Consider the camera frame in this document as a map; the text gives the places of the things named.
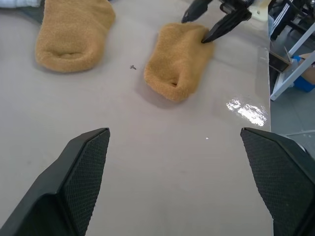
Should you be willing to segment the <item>dark green sock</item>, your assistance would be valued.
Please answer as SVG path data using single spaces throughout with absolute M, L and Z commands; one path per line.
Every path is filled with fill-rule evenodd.
M 23 15 L 29 17 L 39 24 L 42 24 L 44 18 L 44 5 L 45 0 L 41 0 L 39 7 L 22 7 L 20 11 Z

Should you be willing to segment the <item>brown cardboard box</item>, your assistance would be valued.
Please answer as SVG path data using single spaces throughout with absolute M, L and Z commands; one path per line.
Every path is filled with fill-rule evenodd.
M 270 46 L 269 50 L 269 66 L 276 71 L 283 73 L 286 72 L 292 65 L 293 59 L 288 53 L 286 47 Z

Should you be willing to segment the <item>light grey sock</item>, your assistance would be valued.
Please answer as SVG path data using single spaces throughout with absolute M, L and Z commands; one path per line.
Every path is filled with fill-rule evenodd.
M 0 8 L 39 7 L 41 0 L 0 0 Z

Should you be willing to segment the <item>blue box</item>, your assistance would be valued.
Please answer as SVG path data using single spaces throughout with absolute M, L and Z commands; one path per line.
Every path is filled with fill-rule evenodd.
M 305 80 L 302 76 L 299 76 L 295 81 L 294 81 L 294 87 L 296 87 L 299 90 L 302 90 L 304 92 L 310 92 L 313 89 L 315 89 L 315 85 L 311 84 L 307 80 Z

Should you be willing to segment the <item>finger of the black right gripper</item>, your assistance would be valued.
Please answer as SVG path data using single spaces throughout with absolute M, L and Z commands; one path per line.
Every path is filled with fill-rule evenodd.
M 236 26 L 243 21 L 248 21 L 252 17 L 252 13 L 247 8 L 237 9 L 226 14 L 219 20 L 207 34 L 205 34 L 201 43 L 210 43 L 214 40 L 231 32 Z
M 208 9 L 212 0 L 194 0 L 185 11 L 181 23 L 194 22 L 201 17 Z

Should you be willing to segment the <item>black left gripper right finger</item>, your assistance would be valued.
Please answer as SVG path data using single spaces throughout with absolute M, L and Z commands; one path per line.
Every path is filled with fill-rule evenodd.
M 274 236 L 315 236 L 315 159 L 272 132 L 244 127 L 240 136 Z

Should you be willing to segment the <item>black white-striped fabric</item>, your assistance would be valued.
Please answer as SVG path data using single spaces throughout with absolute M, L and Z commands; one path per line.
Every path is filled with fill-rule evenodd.
M 296 0 L 283 0 L 273 15 L 273 26 L 271 29 L 271 39 L 276 40 L 287 24 L 292 21 L 296 15 Z

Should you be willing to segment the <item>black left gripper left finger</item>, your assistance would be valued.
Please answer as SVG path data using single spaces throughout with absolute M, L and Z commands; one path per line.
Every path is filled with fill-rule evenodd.
M 109 128 L 70 140 L 34 181 L 0 236 L 85 236 L 99 195 Z

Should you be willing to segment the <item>mustard yellow sock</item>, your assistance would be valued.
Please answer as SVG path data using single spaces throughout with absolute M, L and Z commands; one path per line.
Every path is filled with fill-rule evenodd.
M 164 25 L 144 70 L 144 80 L 156 93 L 182 102 L 195 93 L 214 44 L 202 43 L 208 28 L 194 23 Z
M 115 17 L 109 0 L 45 0 L 36 62 L 61 73 L 93 68 L 103 57 Z

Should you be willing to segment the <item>white metal frame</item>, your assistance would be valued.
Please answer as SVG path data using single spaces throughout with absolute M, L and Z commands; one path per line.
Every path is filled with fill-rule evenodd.
M 286 53 L 289 60 L 293 54 L 306 42 L 306 40 L 315 32 L 315 22 L 310 28 L 301 36 L 301 38 L 293 45 L 293 47 Z M 306 69 L 308 69 L 315 62 L 315 51 L 312 52 L 308 58 L 302 63 L 298 64 L 297 60 L 293 62 L 285 72 L 279 74 L 275 81 L 273 92 L 270 99 L 275 101 L 288 87 L 290 87 L 295 80 L 301 76 Z

